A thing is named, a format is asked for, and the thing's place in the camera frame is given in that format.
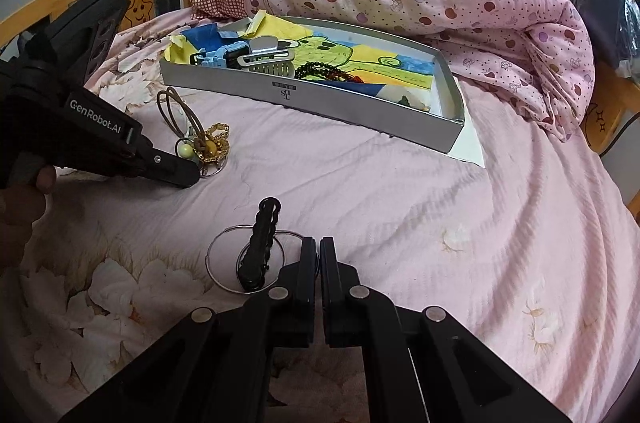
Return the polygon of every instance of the jewelry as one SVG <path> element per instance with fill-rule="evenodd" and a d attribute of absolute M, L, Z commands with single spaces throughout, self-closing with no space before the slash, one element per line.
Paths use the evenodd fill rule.
<path fill-rule="evenodd" d="M 183 132 L 175 119 L 171 108 L 171 100 L 180 106 L 182 113 L 188 121 L 187 132 Z M 204 130 L 202 123 L 184 103 L 178 92 L 173 87 L 161 90 L 156 96 L 156 103 L 160 114 L 169 128 L 178 136 L 175 143 L 175 154 L 184 159 L 191 159 L 200 167 L 200 177 L 211 177 L 225 166 L 226 157 L 229 154 L 229 125 L 226 123 L 214 123 Z M 216 171 L 209 173 L 207 165 L 216 167 Z"/>
<path fill-rule="evenodd" d="M 332 80 L 332 82 L 364 83 L 359 76 L 353 76 L 348 72 L 344 72 L 337 67 L 323 62 L 307 62 L 305 65 L 296 69 L 294 78 L 301 80 L 307 76 L 318 76 L 325 80 Z"/>

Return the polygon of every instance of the green cartoon animal drawing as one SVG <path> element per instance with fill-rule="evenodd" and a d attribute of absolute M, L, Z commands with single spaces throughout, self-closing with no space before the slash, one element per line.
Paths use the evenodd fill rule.
<path fill-rule="evenodd" d="M 299 45 L 294 48 L 296 57 L 293 61 L 294 67 L 298 69 L 307 62 L 322 62 L 330 64 L 331 66 L 338 67 L 343 72 L 359 72 L 359 76 L 362 78 L 362 72 L 375 73 L 383 76 L 382 80 L 388 78 L 390 81 L 381 81 L 380 78 L 376 83 L 391 83 L 395 85 L 402 85 L 403 83 L 409 83 L 421 88 L 431 88 L 431 82 L 433 77 L 430 75 L 422 74 L 420 72 L 413 72 L 410 70 L 402 69 L 400 66 L 402 62 L 397 58 L 391 56 L 381 56 L 377 62 L 363 62 L 358 60 L 352 60 L 353 49 L 348 46 L 337 44 L 322 36 L 304 37 L 297 40 Z M 362 78 L 365 82 L 370 81 L 368 78 Z"/>

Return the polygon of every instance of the gray box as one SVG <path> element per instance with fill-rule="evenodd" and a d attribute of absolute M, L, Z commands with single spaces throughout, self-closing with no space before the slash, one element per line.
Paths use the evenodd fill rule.
<path fill-rule="evenodd" d="M 293 80 L 237 69 L 173 64 L 163 57 L 160 71 L 165 85 L 212 90 L 243 98 L 269 101 L 397 136 L 447 153 L 465 123 L 460 90 L 440 51 L 360 26 L 325 20 L 283 17 L 314 32 L 393 53 L 434 62 L 431 112 L 417 110 L 373 96 L 306 80 Z M 226 24 L 220 30 L 241 31 L 249 19 Z"/>

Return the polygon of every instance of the pink cloth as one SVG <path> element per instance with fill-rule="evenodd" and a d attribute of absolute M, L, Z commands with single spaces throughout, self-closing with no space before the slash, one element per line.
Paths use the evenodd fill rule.
<path fill-rule="evenodd" d="M 159 31 L 180 30 L 184 16 L 135 30 L 142 64 L 156 68 L 147 74 Z M 111 55 L 129 69 L 116 81 L 104 72 L 94 88 L 143 70 L 141 51 L 127 53 Z M 187 190 L 61 177 L 22 275 L 0 279 L 0 358 L 14 362 L 0 360 L 5 380 L 37 422 L 52 421 L 194 307 L 240 305 L 207 278 L 204 255 L 274 196 L 279 228 L 333 236 L 363 284 L 403 307 L 443 306 L 574 423 L 598 423 L 640 358 L 640 229 L 579 131 L 561 143 L 476 84 L 461 87 L 486 169 L 363 127 L 181 90 L 203 123 L 229 124 L 225 169 Z M 155 104 L 136 94 L 127 110 L 172 151 Z M 244 242 L 220 251 L 220 275 L 233 275 Z M 284 244 L 293 262 L 300 243 Z M 276 353 L 270 390 L 287 406 L 268 421 L 367 422 L 361 357 L 329 351 L 316 328 L 310 352 Z M 42 405 L 49 412 L 33 414 Z"/>
<path fill-rule="evenodd" d="M 593 90 L 591 43 L 569 0 L 245 0 L 247 13 L 333 19 L 425 41 L 561 140 Z"/>

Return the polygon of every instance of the black cable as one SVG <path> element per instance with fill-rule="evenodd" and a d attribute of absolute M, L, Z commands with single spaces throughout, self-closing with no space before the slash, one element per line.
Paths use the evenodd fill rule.
<path fill-rule="evenodd" d="M 616 134 L 615 138 L 613 138 L 613 140 L 611 141 L 611 143 L 609 143 L 609 146 L 607 146 L 606 149 L 604 149 L 604 151 L 602 152 L 602 154 L 600 154 L 600 157 L 603 158 L 604 156 L 607 155 L 607 152 L 609 152 L 611 150 L 611 148 L 613 147 L 613 145 L 616 144 L 616 141 L 618 141 L 620 139 L 620 136 L 623 135 L 623 133 L 625 132 L 625 130 L 627 129 L 627 127 L 629 127 L 629 125 L 631 125 L 633 122 L 635 122 L 636 119 L 640 118 L 640 112 L 636 112 L 630 119 L 629 121 L 627 121 L 623 127 L 620 129 L 620 131 Z"/>

